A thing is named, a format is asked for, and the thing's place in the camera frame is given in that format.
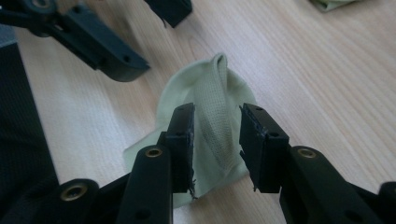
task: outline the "hole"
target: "hole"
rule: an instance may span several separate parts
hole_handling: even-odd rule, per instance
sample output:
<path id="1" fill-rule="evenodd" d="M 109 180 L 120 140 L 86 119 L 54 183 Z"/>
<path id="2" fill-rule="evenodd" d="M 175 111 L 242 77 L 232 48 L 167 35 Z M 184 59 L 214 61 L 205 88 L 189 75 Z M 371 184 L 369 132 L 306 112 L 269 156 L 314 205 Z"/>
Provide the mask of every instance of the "hole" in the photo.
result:
<path id="1" fill-rule="evenodd" d="M 148 154 L 150 156 L 157 156 L 158 154 L 160 154 L 160 151 L 157 149 L 154 149 L 154 150 L 149 151 Z"/>
<path id="2" fill-rule="evenodd" d="M 73 11 L 76 12 L 77 14 L 81 12 L 81 8 L 79 7 L 73 7 Z"/>
<path id="3" fill-rule="evenodd" d="M 129 56 L 124 56 L 123 59 L 124 59 L 124 61 L 125 61 L 126 63 L 128 63 L 129 61 L 131 61 L 131 58 L 130 58 Z"/>
<path id="4" fill-rule="evenodd" d="M 270 136 L 279 137 L 279 133 L 270 133 Z"/>
<path id="5" fill-rule="evenodd" d="M 308 159 L 312 159 L 315 158 L 317 156 L 317 154 L 309 149 L 306 148 L 300 148 L 298 149 L 298 153 L 300 153 L 300 155 L 302 155 L 303 157 L 306 157 Z"/>
<path id="6" fill-rule="evenodd" d="M 159 157 L 163 154 L 163 151 L 158 148 L 152 148 L 146 151 L 146 156 L 150 158 Z"/>
<path id="7" fill-rule="evenodd" d="M 150 216 L 151 216 L 151 212 L 147 208 L 140 209 L 134 214 L 134 217 L 137 220 L 145 220 L 148 219 Z"/>
<path id="8" fill-rule="evenodd" d="M 345 215 L 349 220 L 353 222 L 363 222 L 363 218 L 356 212 L 346 210 Z"/>
<path id="9" fill-rule="evenodd" d="M 50 7 L 50 0 L 33 0 L 32 4 L 38 8 L 48 8 Z"/>
<path id="10" fill-rule="evenodd" d="M 66 202 L 74 201 L 82 197 L 87 192 L 87 189 L 85 184 L 73 185 L 62 192 L 61 199 Z"/>

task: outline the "wood grain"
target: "wood grain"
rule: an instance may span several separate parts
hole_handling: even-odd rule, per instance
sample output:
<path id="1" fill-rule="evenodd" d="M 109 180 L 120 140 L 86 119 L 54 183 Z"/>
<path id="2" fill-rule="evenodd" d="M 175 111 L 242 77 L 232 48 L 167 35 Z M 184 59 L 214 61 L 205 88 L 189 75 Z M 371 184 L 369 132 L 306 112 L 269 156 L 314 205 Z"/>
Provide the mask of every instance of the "wood grain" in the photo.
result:
<path id="1" fill-rule="evenodd" d="M 61 182 L 88 177 L 103 186 L 128 172 L 122 151 L 154 130 L 167 80 L 220 51 L 293 146 L 320 150 L 346 180 L 373 192 L 396 180 L 396 1 L 323 14 L 305 0 L 200 0 L 175 30 L 144 1 L 88 4 L 151 69 L 118 83 L 53 39 L 16 29 Z M 176 209 L 175 223 L 285 222 L 277 195 L 251 189 L 245 177 L 214 190 Z"/>

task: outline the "wooden table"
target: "wooden table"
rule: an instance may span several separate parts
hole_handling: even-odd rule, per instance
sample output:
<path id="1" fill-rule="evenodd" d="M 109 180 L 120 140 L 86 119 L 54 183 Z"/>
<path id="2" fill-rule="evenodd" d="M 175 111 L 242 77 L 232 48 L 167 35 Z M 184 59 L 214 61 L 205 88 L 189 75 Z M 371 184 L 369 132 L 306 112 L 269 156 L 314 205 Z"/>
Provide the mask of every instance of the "wooden table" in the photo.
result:
<path id="1" fill-rule="evenodd" d="M 62 183 L 91 178 L 103 186 L 129 172 L 122 151 L 154 130 L 168 79 L 221 51 L 293 146 L 320 150 L 346 180 L 373 192 L 396 180 L 396 1 L 326 14 L 306 0 L 193 3 L 174 30 L 144 1 L 89 1 L 149 61 L 151 69 L 130 83 L 92 71 L 51 38 L 16 30 Z M 248 177 L 174 216 L 175 223 L 285 221 L 278 195 L 253 192 Z"/>

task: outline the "crumpled cloth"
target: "crumpled cloth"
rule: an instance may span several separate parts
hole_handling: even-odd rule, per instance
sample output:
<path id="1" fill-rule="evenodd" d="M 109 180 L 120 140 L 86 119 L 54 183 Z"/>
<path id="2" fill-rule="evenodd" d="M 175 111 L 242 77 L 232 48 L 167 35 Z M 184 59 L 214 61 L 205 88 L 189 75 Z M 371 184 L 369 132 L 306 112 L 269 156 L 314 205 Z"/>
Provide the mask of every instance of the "crumpled cloth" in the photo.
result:
<path id="1" fill-rule="evenodd" d="M 174 109 L 187 103 L 195 104 L 192 167 L 195 196 L 202 197 L 248 172 L 239 156 L 239 106 L 256 101 L 247 83 L 227 68 L 224 54 L 192 63 L 171 77 L 158 103 L 156 130 L 125 149 L 123 158 L 131 170 L 137 152 L 155 145 L 160 133 L 167 130 Z M 189 193 L 174 194 L 174 207 L 190 202 Z"/>
<path id="2" fill-rule="evenodd" d="M 330 11 L 346 4 L 361 0 L 310 0 L 320 11 Z"/>

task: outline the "black metal frame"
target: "black metal frame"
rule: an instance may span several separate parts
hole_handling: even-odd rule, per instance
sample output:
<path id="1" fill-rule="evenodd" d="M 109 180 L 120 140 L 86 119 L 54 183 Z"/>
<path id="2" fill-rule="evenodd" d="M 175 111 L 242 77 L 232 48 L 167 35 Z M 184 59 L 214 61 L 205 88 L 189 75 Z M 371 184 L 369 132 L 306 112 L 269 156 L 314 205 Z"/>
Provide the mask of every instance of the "black metal frame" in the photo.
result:
<path id="1" fill-rule="evenodd" d="M 172 223 L 172 193 L 190 192 L 194 105 L 175 109 L 157 145 L 141 149 L 131 173 L 98 188 L 90 179 L 62 184 L 34 223 Z"/>
<path id="2" fill-rule="evenodd" d="M 279 193 L 288 223 L 394 223 L 396 182 L 378 195 L 345 181 L 319 151 L 291 147 L 289 137 L 261 107 L 244 104 L 241 156 L 254 189 Z"/>
<path id="3" fill-rule="evenodd" d="M 172 223 L 172 194 L 195 197 L 192 170 L 194 105 L 175 109 L 158 143 L 141 149 L 132 172 L 99 189 L 89 179 L 57 188 L 35 223 Z M 244 104 L 240 144 L 254 189 L 279 193 L 288 223 L 394 223 L 396 182 L 378 195 L 345 181 L 323 154 L 291 147 L 261 107 Z"/>

